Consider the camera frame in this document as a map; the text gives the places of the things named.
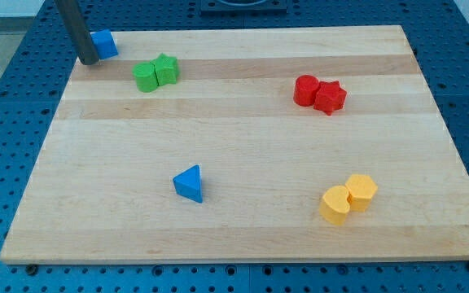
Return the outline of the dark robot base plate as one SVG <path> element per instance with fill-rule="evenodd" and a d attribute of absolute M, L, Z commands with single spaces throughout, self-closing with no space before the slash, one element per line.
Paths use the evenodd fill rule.
<path fill-rule="evenodd" d="M 201 0 L 200 15 L 217 15 L 222 13 L 287 13 L 287 0 Z"/>

